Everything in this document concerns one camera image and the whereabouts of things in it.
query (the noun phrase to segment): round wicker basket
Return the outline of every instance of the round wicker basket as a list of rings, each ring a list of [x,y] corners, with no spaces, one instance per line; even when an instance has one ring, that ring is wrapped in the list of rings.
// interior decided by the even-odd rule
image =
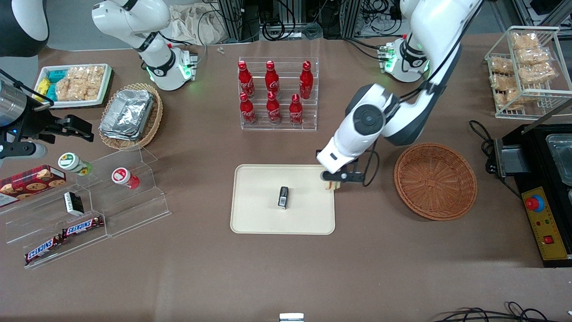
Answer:
[[[151,112],[149,114],[149,118],[147,119],[147,123],[145,124],[143,135],[141,136],[141,139],[138,141],[127,141],[127,140],[108,138],[107,136],[103,135],[100,131],[101,140],[103,140],[106,146],[111,148],[116,148],[118,150],[128,148],[136,144],[139,144],[140,147],[144,147],[147,144],[149,144],[149,142],[151,142],[151,140],[157,133],[157,130],[159,129],[159,123],[161,123],[161,117],[163,116],[163,102],[161,101],[161,97],[159,96],[157,90],[148,84],[140,84],[140,83],[131,84],[127,85],[126,87],[123,87],[119,91],[123,89],[134,89],[135,91],[145,90],[154,95],[153,105],[151,106]],[[109,110],[111,102],[113,101],[113,99],[115,99],[115,96],[119,91],[113,94],[111,99],[109,99],[107,105],[105,106],[104,113],[101,116],[101,120],[104,119],[105,115]]]
[[[417,214],[437,221],[457,219],[476,200],[476,177],[461,155],[441,144],[405,150],[395,165],[395,186]]]

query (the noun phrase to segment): white cloth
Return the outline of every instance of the white cloth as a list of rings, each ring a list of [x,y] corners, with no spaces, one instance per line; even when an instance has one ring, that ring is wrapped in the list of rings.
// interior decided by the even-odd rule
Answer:
[[[219,9],[218,3],[212,5],[215,9]],[[171,37],[174,40],[189,41],[198,45],[212,45],[227,39],[220,11],[209,12],[213,10],[213,7],[202,2],[190,5],[170,5],[169,11],[173,26]]]

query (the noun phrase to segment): gray floor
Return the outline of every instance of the gray floor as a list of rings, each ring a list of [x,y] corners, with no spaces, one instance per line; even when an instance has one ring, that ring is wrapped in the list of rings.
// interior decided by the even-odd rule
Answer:
[[[50,0],[47,2],[47,17],[50,25],[48,47],[62,50],[94,50],[128,48],[126,43],[101,33],[92,22],[91,8],[101,0]],[[167,5],[173,3],[190,3],[200,0],[165,0]],[[510,13],[510,0],[499,0],[504,24],[510,26],[518,23]],[[470,26],[468,33],[502,32],[495,18],[491,2],[483,5],[479,15]],[[32,86],[38,69],[37,58],[0,57],[0,67]]]

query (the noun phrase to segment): brown table surface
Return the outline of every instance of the brown table surface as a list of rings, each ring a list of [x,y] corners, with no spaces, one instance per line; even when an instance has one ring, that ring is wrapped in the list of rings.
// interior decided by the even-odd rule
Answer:
[[[317,164],[315,150],[333,135],[359,87],[379,83],[403,94],[416,85],[381,74],[374,60],[343,41],[224,45],[224,55],[212,46],[195,82],[160,91],[165,113],[148,149],[159,158],[155,177],[172,215],[35,270],[24,270],[21,248],[0,242],[0,320],[275,321],[281,312],[304,312],[307,321],[431,321],[460,307],[504,312],[507,300],[568,319],[570,269],[540,268],[522,201],[485,172],[481,139],[467,123],[481,121],[493,137],[519,124],[492,115],[481,63],[499,37],[464,38],[459,64],[418,141],[446,144],[473,167],[478,197],[462,218],[432,222],[407,208],[393,181],[405,148],[381,139],[374,183],[336,191],[331,235],[233,233],[237,166]],[[243,132],[239,56],[319,57],[318,131]],[[47,50],[40,58],[40,66],[102,62],[116,72],[113,91],[150,83],[134,50]],[[101,112],[72,111],[91,121],[94,132]],[[86,160],[114,151],[97,135],[91,144],[58,137],[48,157],[6,161],[0,173],[55,164],[67,150]]]

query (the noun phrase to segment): coca-cola bottle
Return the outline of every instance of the coca-cola bottle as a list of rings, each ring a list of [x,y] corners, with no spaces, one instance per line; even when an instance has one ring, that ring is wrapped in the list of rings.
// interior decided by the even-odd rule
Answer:
[[[248,95],[248,98],[254,97],[254,82],[244,60],[239,61],[239,82],[240,88]]]
[[[266,76],[264,76],[264,80],[266,81],[266,89],[275,93],[276,97],[280,97],[280,80],[274,70],[274,62],[271,60],[266,62]]]
[[[292,102],[290,103],[290,123],[295,127],[302,125],[302,103],[300,103],[300,96],[298,94],[292,95]]]
[[[240,112],[243,114],[244,124],[254,125],[256,123],[254,106],[245,92],[240,93]]]
[[[310,71],[312,64],[309,60],[302,63],[302,73],[300,74],[300,96],[307,100],[312,94],[312,86],[314,84],[314,76]]]
[[[268,117],[270,118],[270,124],[278,125],[282,122],[282,117],[280,116],[280,103],[276,100],[275,92],[268,92],[268,101],[266,102],[266,109],[268,110]]]

